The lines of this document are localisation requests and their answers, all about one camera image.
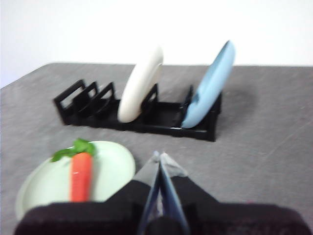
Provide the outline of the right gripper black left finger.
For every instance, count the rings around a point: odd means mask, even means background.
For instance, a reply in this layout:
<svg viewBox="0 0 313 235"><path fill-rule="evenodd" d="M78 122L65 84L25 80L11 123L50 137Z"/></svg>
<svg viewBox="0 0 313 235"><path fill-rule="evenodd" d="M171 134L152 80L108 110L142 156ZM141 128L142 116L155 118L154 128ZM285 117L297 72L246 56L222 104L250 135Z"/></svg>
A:
<svg viewBox="0 0 313 235"><path fill-rule="evenodd" d="M155 151L135 176L105 201L106 235L146 235L159 192L160 153Z"/></svg>

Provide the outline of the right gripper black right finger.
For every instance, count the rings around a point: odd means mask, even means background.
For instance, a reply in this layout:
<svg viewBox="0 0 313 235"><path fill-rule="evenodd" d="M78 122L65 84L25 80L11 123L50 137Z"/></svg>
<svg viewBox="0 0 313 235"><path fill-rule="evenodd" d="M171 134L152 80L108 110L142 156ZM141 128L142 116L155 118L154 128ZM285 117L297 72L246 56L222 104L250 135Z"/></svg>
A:
<svg viewBox="0 0 313 235"><path fill-rule="evenodd" d="M184 235L190 235L197 223L198 207L217 204L218 200L192 181L167 153L160 156L160 172L165 216L177 222Z"/></svg>

